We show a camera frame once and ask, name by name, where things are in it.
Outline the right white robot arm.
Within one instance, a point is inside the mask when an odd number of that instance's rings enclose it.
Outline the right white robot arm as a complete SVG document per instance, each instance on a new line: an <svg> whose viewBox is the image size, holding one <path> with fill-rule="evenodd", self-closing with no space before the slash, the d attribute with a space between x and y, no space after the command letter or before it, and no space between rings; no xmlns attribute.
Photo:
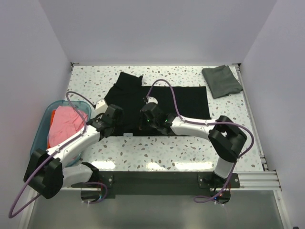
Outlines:
<svg viewBox="0 0 305 229"><path fill-rule="evenodd" d="M219 159L212 176L213 184L224 187L246 141L246 134L228 117L201 120L166 114L156 103L147 103L141 110L144 123L163 135L193 136L209 140Z"/></svg>

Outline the teal plastic laundry basket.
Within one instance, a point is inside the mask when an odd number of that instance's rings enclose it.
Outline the teal plastic laundry basket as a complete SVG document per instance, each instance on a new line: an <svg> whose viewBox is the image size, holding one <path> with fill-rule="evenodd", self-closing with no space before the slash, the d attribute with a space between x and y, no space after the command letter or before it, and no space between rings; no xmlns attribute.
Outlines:
<svg viewBox="0 0 305 229"><path fill-rule="evenodd" d="M71 105L68 101L59 100L50 104L46 108L30 150L31 154L36 149L42 149L42 150L48 149L47 136L50 129L51 113L59 106L71 106L74 110L77 109L81 113L82 117L85 118L86 121L90 119L92 110L88 103L84 101L72 101L72 104L73 105Z"/></svg>

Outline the aluminium frame rail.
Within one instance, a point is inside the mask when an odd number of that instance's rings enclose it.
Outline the aluminium frame rail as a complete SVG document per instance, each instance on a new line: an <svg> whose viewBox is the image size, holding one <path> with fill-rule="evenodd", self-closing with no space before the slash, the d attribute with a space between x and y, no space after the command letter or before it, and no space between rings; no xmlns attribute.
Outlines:
<svg viewBox="0 0 305 229"><path fill-rule="evenodd" d="M243 190L281 190L281 185L276 172L240 172L241 189Z"/></svg>

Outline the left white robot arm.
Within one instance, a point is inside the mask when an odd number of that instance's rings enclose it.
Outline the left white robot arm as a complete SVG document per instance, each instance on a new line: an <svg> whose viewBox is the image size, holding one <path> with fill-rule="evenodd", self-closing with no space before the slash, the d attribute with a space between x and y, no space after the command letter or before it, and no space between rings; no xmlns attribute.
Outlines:
<svg viewBox="0 0 305 229"><path fill-rule="evenodd" d="M87 122L79 132L47 150L36 149L24 175L26 185L46 199L54 197L63 187L84 183L94 187L100 181L99 170L88 162L70 167L69 163L82 151L109 137L123 120L123 109L109 105L101 117Z"/></svg>

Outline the pink t shirt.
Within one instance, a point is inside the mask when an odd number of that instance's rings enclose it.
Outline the pink t shirt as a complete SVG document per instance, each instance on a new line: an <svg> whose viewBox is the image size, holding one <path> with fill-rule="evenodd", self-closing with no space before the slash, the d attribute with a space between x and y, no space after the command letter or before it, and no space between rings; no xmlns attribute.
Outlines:
<svg viewBox="0 0 305 229"><path fill-rule="evenodd" d="M53 127L56 135L50 139L51 147L64 142L84 126L83 120L71 106L59 106L56 109Z"/></svg>

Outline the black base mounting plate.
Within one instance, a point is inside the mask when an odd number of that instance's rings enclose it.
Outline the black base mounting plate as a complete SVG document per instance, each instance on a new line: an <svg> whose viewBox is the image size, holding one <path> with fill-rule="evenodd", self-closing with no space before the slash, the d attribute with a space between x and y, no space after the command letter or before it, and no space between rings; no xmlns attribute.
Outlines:
<svg viewBox="0 0 305 229"><path fill-rule="evenodd" d="M231 188L240 188L239 177L233 173L229 183L217 178L213 172L107 172L99 173L101 185L74 184L81 189L81 197L94 197L106 194L106 198L119 195L142 196L214 196L224 189L224 199L230 197Z"/></svg>

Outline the folded grey t shirt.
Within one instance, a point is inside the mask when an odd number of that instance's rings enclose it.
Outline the folded grey t shirt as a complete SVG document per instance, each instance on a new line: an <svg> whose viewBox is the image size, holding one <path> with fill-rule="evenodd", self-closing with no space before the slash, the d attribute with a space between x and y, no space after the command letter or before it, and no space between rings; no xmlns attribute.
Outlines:
<svg viewBox="0 0 305 229"><path fill-rule="evenodd" d="M203 68L202 74L213 99L225 97L230 94L238 94L243 90L243 87L227 65L221 65L215 68Z"/></svg>

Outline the orange garment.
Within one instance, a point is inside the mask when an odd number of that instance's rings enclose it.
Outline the orange garment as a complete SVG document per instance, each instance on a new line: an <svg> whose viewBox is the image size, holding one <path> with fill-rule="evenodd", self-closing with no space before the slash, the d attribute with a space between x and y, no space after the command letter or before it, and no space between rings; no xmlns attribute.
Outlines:
<svg viewBox="0 0 305 229"><path fill-rule="evenodd" d="M56 129L53 127L55 113L56 113L56 109L53 110L51 113L50 129L49 129L48 136L47 136L47 148L51 148L50 139L54 138L54 136L56 135Z"/></svg>

